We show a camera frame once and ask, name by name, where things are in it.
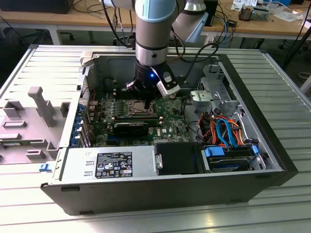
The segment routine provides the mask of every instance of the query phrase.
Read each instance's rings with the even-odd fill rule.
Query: power supply label
[[[132,177],[133,158],[131,152],[98,153],[95,177],[97,179]]]

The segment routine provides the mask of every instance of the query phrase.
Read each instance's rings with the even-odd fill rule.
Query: blue cable
[[[224,138],[222,137],[221,133],[220,133],[220,124],[221,122],[224,122],[226,127],[227,127],[227,131],[228,131],[228,136],[229,136],[229,141],[230,141],[230,144],[233,146],[233,147],[238,147],[238,144],[236,143],[235,139],[233,138],[232,136],[232,132],[231,132],[231,128],[230,128],[230,125],[229,125],[229,122],[225,119],[219,119],[217,121],[217,124],[216,124],[216,132],[217,132],[217,136],[219,137],[219,139],[225,144],[226,147],[229,147],[228,143],[226,142],[226,140],[224,140]]]
[[[222,20],[222,22],[224,23],[224,27],[225,27],[225,38],[224,38],[222,45],[221,45],[221,48],[222,48],[225,45],[225,41],[227,40],[228,27],[227,27],[227,24],[225,23],[225,20],[223,18],[221,18],[219,16],[217,18]]]

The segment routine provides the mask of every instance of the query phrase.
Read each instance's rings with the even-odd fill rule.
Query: paper
[[[232,10],[240,11],[243,4],[245,6],[256,6],[257,5],[257,0],[234,0],[231,6]]]
[[[289,13],[289,12],[286,12],[286,11],[277,13],[274,16],[278,17],[278,18],[280,18],[282,20],[285,20],[287,22],[293,22],[293,21],[297,20],[297,16],[296,15],[294,15],[292,13]]]

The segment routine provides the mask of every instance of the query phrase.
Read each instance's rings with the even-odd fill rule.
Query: computer case
[[[216,8],[218,5],[218,0],[204,0],[204,4],[206,6],[206,12],[208,13],[205,26],[210,27],[212,26],[213,21],[214,21],[214,16],[215,16]]]
[[[0,0],[2,11],[67,14],[74,0]]]

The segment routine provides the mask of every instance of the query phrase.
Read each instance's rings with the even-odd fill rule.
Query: wooden table
[[[295,39],[301,28],[301,20],[294,22],[286,22],[274,16],[269,16],[268,21],[240,21],[238,11],[231,11],[232,0],[221,0],[221,6],[224,13],[229,16],[229,19],[237,21],[236,31],[234,36],[252,37],[252,38],[271,38],[271,39]],[[290,5],[291,8],[308,7],[309,1],[304,1],[302,5]],[[99,4],[98,0],[87,0],[88,5]],[[84,2],[76,5],[76,8],[85,11]],[[98,10],[101,6],[94,6],[92,10]],[[110,18],[113,16],[113,8],[108,9]],[[28,13],[28,12],[2,12],[0,15],[15,28],[35,28],[47,29],[51,33],[53,43],[61,44],[59,30],[79,30],[79,31],[111,31],[108,22],[105,18],[77,12],[71,9],[67,15],[50,14],[50,13]],[[133,15],[133,23],[135,25],[135,13]],[[131,30],[129,12],[121,9],[122,22],[124,31]],[[0,20],[0,27],[7,27],[6,23]],[[204,27],[202,35],[207,37],[206,41],[210,42],[215,36],[220,35],[223,27],[218,19],[215,19],[211,27]]]

